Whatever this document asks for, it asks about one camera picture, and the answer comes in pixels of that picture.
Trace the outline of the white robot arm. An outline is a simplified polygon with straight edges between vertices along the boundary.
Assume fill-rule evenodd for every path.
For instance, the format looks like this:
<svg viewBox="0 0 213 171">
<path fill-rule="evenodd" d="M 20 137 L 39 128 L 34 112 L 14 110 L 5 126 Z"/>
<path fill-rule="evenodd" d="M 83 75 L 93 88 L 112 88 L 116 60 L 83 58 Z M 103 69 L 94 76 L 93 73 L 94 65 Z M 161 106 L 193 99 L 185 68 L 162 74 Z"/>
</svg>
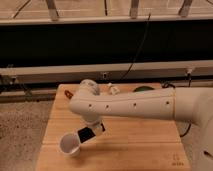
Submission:
<svg viewBox="0 0 213 171">
<path fill-rule="evenodd" d="M 213 88 L 176 87 L 102 95 L 99 85 L 83 80 L 70 101 L 70 110 L 89 127 L 102 116 L 175 120 L 195 124 L 201 141 L 193 171 L 213 171 Z"/>
</svg>

